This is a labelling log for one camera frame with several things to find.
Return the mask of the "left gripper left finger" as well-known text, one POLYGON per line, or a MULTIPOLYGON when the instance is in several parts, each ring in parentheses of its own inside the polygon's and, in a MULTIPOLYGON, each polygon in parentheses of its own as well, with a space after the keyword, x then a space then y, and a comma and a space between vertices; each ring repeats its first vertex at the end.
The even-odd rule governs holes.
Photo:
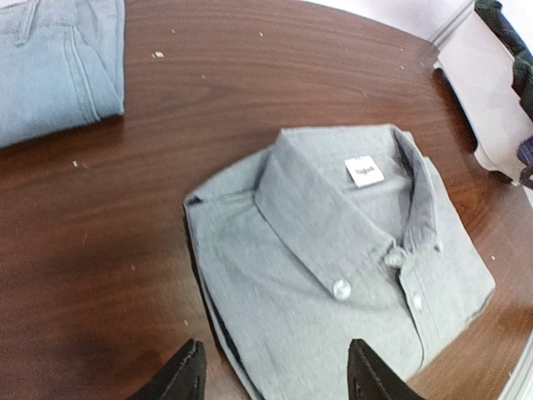
POLYGON ((189 339, 132 400, 202 400, 205 398, 207 357, 202 342, 189 339))

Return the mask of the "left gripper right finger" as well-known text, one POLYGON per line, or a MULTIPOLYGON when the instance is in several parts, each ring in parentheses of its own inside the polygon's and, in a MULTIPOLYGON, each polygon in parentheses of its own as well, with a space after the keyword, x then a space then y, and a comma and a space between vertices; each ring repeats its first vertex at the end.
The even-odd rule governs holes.
POLYGON ((350 400, 424 400, 363 339, 351 341, 347 384, 350 400))

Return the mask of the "grey shirt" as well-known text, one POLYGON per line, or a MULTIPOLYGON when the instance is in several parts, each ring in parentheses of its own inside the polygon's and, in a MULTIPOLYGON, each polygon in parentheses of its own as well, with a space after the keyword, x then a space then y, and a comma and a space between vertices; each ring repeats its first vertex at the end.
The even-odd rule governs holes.
POLYGON ((218 341, 254 399, 345 399, 352 340, 407 379, 495 280, 431 160, 393 125, 299 127, 184 202, 218 341))

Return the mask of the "light blue denim skirt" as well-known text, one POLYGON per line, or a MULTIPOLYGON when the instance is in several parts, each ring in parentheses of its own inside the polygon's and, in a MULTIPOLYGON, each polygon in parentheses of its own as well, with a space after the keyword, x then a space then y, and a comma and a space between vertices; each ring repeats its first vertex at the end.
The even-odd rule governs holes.
POLYGON ((1 145, 125 112, 123 1, 1 3, 1 145))

